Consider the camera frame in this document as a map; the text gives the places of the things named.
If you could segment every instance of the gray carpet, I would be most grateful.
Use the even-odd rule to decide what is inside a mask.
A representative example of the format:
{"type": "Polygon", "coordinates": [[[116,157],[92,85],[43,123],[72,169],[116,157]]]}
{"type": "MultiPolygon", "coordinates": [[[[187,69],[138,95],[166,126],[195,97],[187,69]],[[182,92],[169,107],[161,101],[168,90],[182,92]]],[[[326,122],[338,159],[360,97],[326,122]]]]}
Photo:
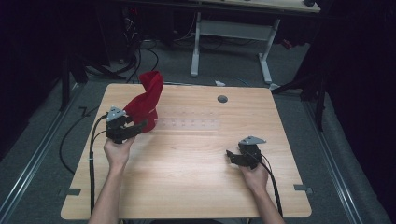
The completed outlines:
{"type": "MultiPolygon", "coordinates": [[[[165,82],[190,83],[197,85],[215,85],[220,80],[227,86],[264,87],[262,72],[256,53],[260,52],[260,42],[249,43],[243,47],[224,44],[216,50],[202,49],[200,74],[190,77],[192,46],[175,45],[173,48],[158,44],[154,50],[159,56],[156,67],[165,82]]],[[[152,42],[144,47],[153,46],[152,42]]],[[[216,43],[204,43],[204,48],[216,48],[216,43]]],[[[309,46],[305,45],[287,50],[274,45],[268,63],[277,85],[293,79],[309,46]]],[[[156,63],[154,55],[142,50],[142,65],[139,74],[150,70],[156,63]]],[[[54,135],[48,154],[39,166],[32,182],[21,197],[8,223],[86,223],[86,221],[67,221],[60,217],[64,203],[64,191],[69,187],[72,175],[63,167],[59,159],[59,147],[67,130],[81,118],[81,106],[88,110],[100,104],[106,85],[114,83],[105,77],[90,76],[90,81],[82,88],[80,95],[71,105],[59,131],[54,135]]],[[[303,182],[312,189],[307,194],[312,206],[312,215],[305,218],[286,218],[288,223],[349,223],[346,211],[340,201],[328,167],[321,152],[321,144],[316,130],[307,115],[304,103],[300,101],[298,91],[287,91],[275,95],[276,106],[282,119],[290,147],[303,182]]],[[[58,113],[61,88],[58,85],[47,101],[40,106],[30,119],[18,142],[1,161],[0,179],[2,180],[0,199],[2,202],[10,193],[18,177],[32,157],[40,140],[58,113]]],[[[94,122],[95,113],[83,119],[64,141],[65,162],[75,170],[78,160],[94,122]]],[[[367,179],[356,162],[329,99],[323,117],[324,134],[329,139],[333,155],[339,164],[356,205],[361,211],[363,223],[390,223],[386,213],[377,202],[367,179]]]]}

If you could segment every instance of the black cable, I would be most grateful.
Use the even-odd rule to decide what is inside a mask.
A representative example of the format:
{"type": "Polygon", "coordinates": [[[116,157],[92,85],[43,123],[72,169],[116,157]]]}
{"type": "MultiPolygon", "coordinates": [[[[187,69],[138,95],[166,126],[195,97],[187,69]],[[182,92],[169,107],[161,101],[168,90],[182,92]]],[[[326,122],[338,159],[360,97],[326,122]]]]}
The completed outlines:
{"type": "Polygon", "coordinates": [[[189,45],[181,45],[181,44],[178,44],[177,41],[183,41],[183,40],[186,40],[186,39],[190,39],[190,38],[192,38],[192,37],[195,37],[195,35],[190,35],[190,36],[189,36],[189,34],[191,33],[192,28],[194,27],[196,17],[197,17],[197,13],[194,13],[194,17],[192,18],[192,22],[191,22],[191,26],[190,26],[189,31],[188,31],[185,35],[183,35],[181,38],[179,38],[179,39],[174,39],[174,40],[173,40],[173,42],[174,42],[176,45],[179,45],[179,46],[191,46],[191,45],[194,43],[194,42],[191,42],[189,45]]]}
{"type": "Polygon", "coordinates": [[[94,138],[93,138],[93,141],[95,141],[96,140],[96,138],[101,134],[101,133],[105,133],[106,131],[101,131],[101,132],[99,132],[94,138]]]}
{"type": "Polygon", "coordinates": [[[236,41],[230,40],[230,38],[226,38],[224,40],[224,43],[229,44],[229,45],[236,45],[236,46],[246,46],[246,45],[249,45],[249,44],[254,44],[256,42],[258,42],[258,40],[249,39],[249,40],[246,40],[245,43],[238,43],[236,41]]]}
{"type": "Polygon", "coordinates": [[[202,44],[200,44],[200,47],[201,47],[202,49],[215,50],[215,49],[218,49],[218,48],[220,48],[220,47],[222,46],[223,41],[224,41],[224,38],[221,38],[219,44],[218,44],[217,46],[215,46],[214,48],[212,48],[212,49],[210,49],[210,48],[205,48],[204,46],[202,46],[202,44]]]}
{"type": "Polygon", "coordinates": [[[78,60],[78,61],[79,61],[80,63],[82,63],[83,65],[85,65],[85,66],[91,66],[91,67],[93,67],[94,69],[96,69],[97,71],[99,71],[99,72],[103,73],[104,75],[106,75],[106,76],[108,76],[108,77],[111,77],[111,78],[113,78],[113,79],[125,79],[125,77],[120,77],[120,76],[118,75],[118,73],[124,72],[124,70],[128,71],[128,70],[130,69],[130,68],[128,68],[128,66],[129,66],[129,65],[128,65],[128,66],[122,68],[121,70],[119,70],[119,71],[117,71],[117,72],[112,72],[112,71],[108,70],[107,68],[103,67],[101,64],[92,62],[92,61],[90,61],[90,60],[84,58],[84,57],[81,56],[81,55],[77,55],[77,54],[76,54],[76,55],[75,55],[75,58],[76,58],[76,60],[78,60]]]}
{"type": "Polygon", "coordinates": [[[61,163],[64,165],[64,168],[66,168],[66,170],[68,170],[72,175],[75,174],[75,172],[66,164],[66,162],[64,162],[64,156],[62,154],[62,150],[63,150],[63,146],[64,146],[64,141],[67,137],[67,135],[69,135],[71,133],[71,131],[84,119],[87,118],[91,112],[93,112],[94,110],[96,110],[97,108],[99,108],[99,106],[95,107],[94,109],[88,111],[88,113],[86,113],[85,115],[83,115],[80,119],[78,119],[70,128],[69,130],[67,130],[66,134],[64,135],[64,138],[62,139],[61,144],[59,145],[59,159],[61,160],[61,163]]]}
{"type": "MultiPolygon", "coordinates": [[[[257,162],[259,162],[264,168],[265,170],[267,170],[268,174],[271,177],[271,180],[273,182],[273,187],[274,187],[274,194],[275,194],[275,199],[276,199],[276,205],[277,205],[277,211],[279,212],[279,214],[283,217],[283,211],[282,211],[282,204],[280,203],[280,197],[279,197],[279,192],[277,190],[277,185],[276,185],[276,181],[275,181],[275,177],[272,173],[272,169],[269,169],[262,161],[257,160],[253,155],[251,155],[249,152],[245,151],[251,158],[253,158],[254,160],[256,160],[257,162]]],[[[267,160],[267,158],[265,158],[265,160],[268,162],[269,167],[271,167],[270,162],[267,160]]]]}
{"type": "Polygon", "coordinates": [[[90,155],[89,155],[89,160],[90,160],[90,181],[91,181],[91,213],[93,211],[93,208],[95,207],[95,172],[94,172],[94,167],[93,167],[93,143],[95,140],[95,132],[96,132],[96,127],[98,126],[99,122],[102,119],[105,119],[107,115],[103,115],[100,117],[95,124],[93,125],[92,129],[92,135],[91,135],[91,143],[90,143],[90,155]]]}
{"type": "Polygon", "coordinates": [[[158,54],[157,54],[156,52],[154,52],[152,49],[145,49],[145,50],[148,50],[148,51],[150,51],[151,53],[153,53],[154,56],[155,56],[155,58],[157,59],[157,62],[155,63],[154,67],[151,68],[151,71],[154,71],[154,69],[155,69],[155,68],[157,67],[157,65],[158,65],[158,61],[160,60],[159,57],[158,57],[158,54]]]}
{"type": "Polygon", "coordinates": [[[237,80],[239,80],[239,81],[245,83],[245,85],[247,85],[247,86],[249,86],[249,87],[252,87],[248,82],[246,82],[246,81],[245,81],[244,79],[242,79],[242,78],[235,77],[235,79],[237,79],[237,80]]]}
{"type": "Polygon", "coordinates": [[[182,47],[189,47],[189,46],[192,46],[194,43],[195,43],[195,41],[194,40],[192,40],[192,41],[189,41],[189,39],[191,39],[192,37],[194,37],[194,35],[192,35],[192,36],[189,36],[189,37],[186,37],[186,38],[184,38],[184,39],[182,39],[182,40],[174,40],[174,44],[176,44],[176,45],[179,45],[179,46],[182,46],[182,47]],[[180,44],[180,43],[178,43],[178,42],[189,42],[189,44],[180,44]]]}
{"type": "Polygon", "coordinates": [[[95,75],[95,76],[107,75],[109,77],[116,78],[116,79],[124,79],[124,77],[120,77],[118,75],[121,74],[121,73],[124,73],[124,72],[127,72],[127,71],[131,70],[136,65],[136,57],[134,55],[134,49],[139,49],[140,46],[141,46],[141,41],[139,41],[139,35],[136,35],[136,39],[137,40],[133,44],[128,44],[127,50],[126,50],[127,51],[126,52],[126,58],[127,59],[130,58],[130,61],[128,62],[128,64],[125,67],[121,68],[120,70],[112,72],[112,71],[108,70],[107,68],[103,67],[102,65],[95,64],[93,62],[89,62],[88,60],[86,60],[86,59],[82,58],[81,56],[79,56],[79,58],[83,62],[85,62],[85,64],[90,65],[91,67],[93,67],[98,72],[91,70],[87,66],[84,66],[84,70],[87,73],[95,75]]]}
{"type": "Polygon", "coordinates": [[[137,70],[140,67],[140,63],[142,61],[142,52],[140,51],[140,48],[138,49],[138,55],[139,55],[139,62],[137,63],[137,67],[135,68],[135,70],[132,72],[132,74],[128,77],[128,79],[126,80],[126,83],[128,83],[129,81],[131,81],[131,78],[134,77],[137,73],[137,70]]]}

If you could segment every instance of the white desk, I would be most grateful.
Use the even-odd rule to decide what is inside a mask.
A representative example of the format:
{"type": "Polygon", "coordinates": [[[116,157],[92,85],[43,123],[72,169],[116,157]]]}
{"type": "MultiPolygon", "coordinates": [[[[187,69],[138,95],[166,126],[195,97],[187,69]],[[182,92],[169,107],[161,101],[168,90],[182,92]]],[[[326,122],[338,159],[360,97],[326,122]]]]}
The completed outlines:
{"type": "MultiPolygon", "coordinates": [[[[244,7],[266,7],[276,10],[293,10],[300,12],[319,13],[320,8],[317,4],[312,7],[304,5],[302,0],[200,0],[202,3],[212,4],[228,4],[244,7]]],[[[196,30],[195,30],[195,46],[192,54],[191,76],[197,77],[199,70],[200,57],[200,36],[201,35],[217,35],[224,37],[243,38],[266,41],[263,52],[259,54],[259,61],[262,67],[262,75],[267,84],[272,83],[271,74],[268,69],[267,57],[276,36],[276,31],[280,20],[275,20],[274,24],[268,26],[253,25],[246,23],[227,22],[227,21],[209,21],[202,20],[201,13],[197,13],[196,30]]]]}

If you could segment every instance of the forearm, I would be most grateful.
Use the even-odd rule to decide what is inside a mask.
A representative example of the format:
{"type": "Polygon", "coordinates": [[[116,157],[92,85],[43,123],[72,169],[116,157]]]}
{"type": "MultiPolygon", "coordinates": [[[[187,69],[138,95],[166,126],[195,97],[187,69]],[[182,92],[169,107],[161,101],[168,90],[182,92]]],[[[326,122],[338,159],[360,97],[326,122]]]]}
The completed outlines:
{"type": "Polygon", "coordinates": [[[89,223],[117,223],[123,169],[110,169],[89,223]]]}
{"type": "Polygon", "coordinates": [[[253,192],[253,195],[263,223],[285,223],[266,191],[253,192]]]}

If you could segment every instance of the person's left hand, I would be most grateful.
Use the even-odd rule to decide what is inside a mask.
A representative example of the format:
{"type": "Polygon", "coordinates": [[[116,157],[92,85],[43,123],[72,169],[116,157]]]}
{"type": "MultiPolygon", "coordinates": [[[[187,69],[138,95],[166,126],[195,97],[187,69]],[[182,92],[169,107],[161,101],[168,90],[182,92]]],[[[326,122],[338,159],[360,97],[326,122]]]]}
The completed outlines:
{"type": "Polygon", "coordinates": [[[113,140],[107,138],[104,149],[107,156],[108,163],[111,168],[119,167],[123,169],[129,160],[129,152],[131,145],[134,142],[134,137],[127,139],[122,144],[116,144],[113,140]]]}

